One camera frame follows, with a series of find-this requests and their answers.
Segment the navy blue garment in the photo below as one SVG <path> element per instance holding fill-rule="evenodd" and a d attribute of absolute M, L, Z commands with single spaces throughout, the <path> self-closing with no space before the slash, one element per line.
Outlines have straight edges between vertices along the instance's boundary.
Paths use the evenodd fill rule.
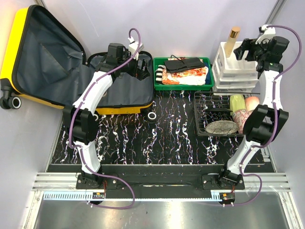
<path fill-rule="evenodd" d="M 213 73 L 210 68 L 206 71 L 205 85 L 214 85 Z"/>

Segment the yellow Pikachu suitcase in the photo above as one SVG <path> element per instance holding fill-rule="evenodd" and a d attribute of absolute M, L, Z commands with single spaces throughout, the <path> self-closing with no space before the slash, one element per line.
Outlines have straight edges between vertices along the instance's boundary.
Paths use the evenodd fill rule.
<path fill-rule="evenodd" d="M 86 56 L 80 42 L 44 7 L 16 12 L 4 55 L 0 84 L 2 109 L 19 109 L 21 96 L 62 109 L 72 105 L 89 85 L 95 66 L 106 52 Z M 149 77 L 139 80 L 121 73 L 101 98 L 97 115 L 144 113 L 156 120 L 153 103 L 153 59 L 143 50 Z"/>

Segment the black roll-up pouch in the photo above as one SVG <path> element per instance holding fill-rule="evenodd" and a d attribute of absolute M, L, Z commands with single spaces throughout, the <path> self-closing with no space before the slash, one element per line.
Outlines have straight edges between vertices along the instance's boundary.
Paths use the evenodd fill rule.
<path fill-rule="evenodd" d="M 197 57 L 182 60 L 167 60 L 164 62 L 164 65 L 166 70 L 170 73 L 179 73 L 205 67 L 205 64 Z"/>

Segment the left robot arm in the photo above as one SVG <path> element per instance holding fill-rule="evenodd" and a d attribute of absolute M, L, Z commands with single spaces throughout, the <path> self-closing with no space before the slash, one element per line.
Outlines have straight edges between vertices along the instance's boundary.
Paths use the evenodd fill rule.
<path fill-rule="evenodd" d="M 130 41 L 128 48 L 120 43 L 110 43 L 108 52 L 95 66 L 93 77 L 83 94 L 63 109 L 63 121 L 68 130 L 69 146 L 76 149 L 81 158 L 81 174 L 78 181 L 97 189 L 104 184 L 105 175 L 97 157 L 95 138 L 98 132 L 96 108 L 121 73 L 142 79 L 145 66 L 138 66 L 140 41 Z"/>

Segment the orange bunny pattern garment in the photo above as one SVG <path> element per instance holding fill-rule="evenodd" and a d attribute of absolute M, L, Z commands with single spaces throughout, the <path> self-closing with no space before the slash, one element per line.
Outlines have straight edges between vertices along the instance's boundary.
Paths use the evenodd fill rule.
<path fill-rule="evenodd" d="M 177 75 L 175 73 L 163 72 L 163 74 L 162 74 L 162 84 L 178 85 L 178 84 L 180 84 L 180 82 L 177 80 Z"/>

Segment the orange floral pattern cloth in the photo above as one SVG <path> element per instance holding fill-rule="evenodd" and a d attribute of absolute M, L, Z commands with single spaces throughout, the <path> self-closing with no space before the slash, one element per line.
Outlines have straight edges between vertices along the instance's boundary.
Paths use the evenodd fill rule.
<path fill-rule="evenodd" d="M 166 72 L 173 78 L 183 78 L 188 76 L 206 77 L 209 68 L 203 59 L 198 57 L 192 58 L 175 58 L 170 57 L 164 61 Z"/>

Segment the gold cosmetic bottle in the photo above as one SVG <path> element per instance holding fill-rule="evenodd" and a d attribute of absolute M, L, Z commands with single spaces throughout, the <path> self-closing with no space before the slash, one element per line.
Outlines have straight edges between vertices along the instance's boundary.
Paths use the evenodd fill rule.
<path fill-rule="evenodd" d="M 241 28 L 238 26 L 232 27 L 232 29 L 229 33 L 228 39 L 224 45 L 224 52 L 225 52 L 226 58 L 229 58 L 231 56 L 234 45 L 239 36 L 240 30 L 241 30 Z"/>

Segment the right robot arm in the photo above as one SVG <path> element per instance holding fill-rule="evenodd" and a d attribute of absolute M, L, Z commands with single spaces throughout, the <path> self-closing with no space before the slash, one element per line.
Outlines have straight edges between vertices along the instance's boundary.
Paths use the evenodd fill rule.
<path fill-rule="evenodd" d="M 257 62 L 256 70 L 261 87 L 261 103 L 247 118 L 244 138 L 233 155 L 216 177 L 218 187 L 227 189 L 237 186 L 242 180 L 245 167 L 260 148 L 266 147 L 278 135 L 288 120 L 289 113 L 284 111 L 280 101 L 280 81 L 283 65 L 280 60 L 287 49 L 289 40 L 274 36 L 272 38 L 244 39 L 234 50 L 237 60 Z"/>

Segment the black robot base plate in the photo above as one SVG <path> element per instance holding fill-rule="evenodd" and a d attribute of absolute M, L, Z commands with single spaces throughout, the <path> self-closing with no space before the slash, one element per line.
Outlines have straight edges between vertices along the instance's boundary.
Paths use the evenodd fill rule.
<path fill-rule="evenodd" d="M 102 166 L 103 177 L 79 174 L 76 188 L 105 190 L 113 199 L 210 198 L 212 190 L 244 190 L 241 179 L 235 185 L 217 181 L 222 165 Z"/>

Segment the black white striped garment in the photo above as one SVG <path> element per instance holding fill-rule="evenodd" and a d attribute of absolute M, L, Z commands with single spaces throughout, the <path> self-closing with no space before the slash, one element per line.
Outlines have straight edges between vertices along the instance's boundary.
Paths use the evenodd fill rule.
<path fill-rule="evenodd" d="M 159 65 L 158 68 L 155 70 L 155 81 L 157 83 L 162 84 L 162 78 L 163 78 L 163 70 L 165 66 L 164 65 Z"/>

